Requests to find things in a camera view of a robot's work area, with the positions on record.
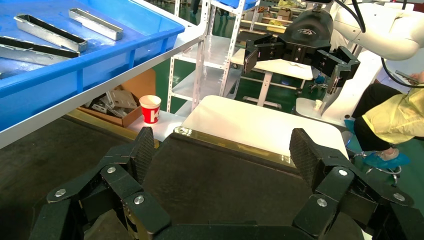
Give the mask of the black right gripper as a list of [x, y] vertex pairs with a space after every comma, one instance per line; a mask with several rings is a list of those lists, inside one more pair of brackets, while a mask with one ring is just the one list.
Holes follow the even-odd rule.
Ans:
[[334, 94], [352, 79], [361, 62], [346, 47], [331, 49], [333, 18], [325, 10], [302, 12], [278, 37], [264, 34], [246, 40], [243, 73], [249, 73], [257, 62], [283, 59], [314, 67], [325, 74], [328, 95]]

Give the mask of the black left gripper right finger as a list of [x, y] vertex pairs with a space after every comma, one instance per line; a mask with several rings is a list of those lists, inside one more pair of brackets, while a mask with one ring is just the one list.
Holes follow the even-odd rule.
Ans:
[[293, 227], [320, 240], [343, 213], [374, 240], [423, 239], [424, 217], [399, 188], [369, 178], [339, 150], [315, 143], [302, 128], [292, 130], [289, 151], [312, 191]]

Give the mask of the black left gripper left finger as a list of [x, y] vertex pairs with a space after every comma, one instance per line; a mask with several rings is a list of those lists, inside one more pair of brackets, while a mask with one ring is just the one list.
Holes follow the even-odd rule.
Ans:
[[142, 187], [154, 153], [151, 127], [143, 127], [133, 142], [112, 147], [94, 168], [47, 194], [30, 239], [82, 240], [109, 211], [132, 239], [154, 239], [171, 225], [170, 215]]

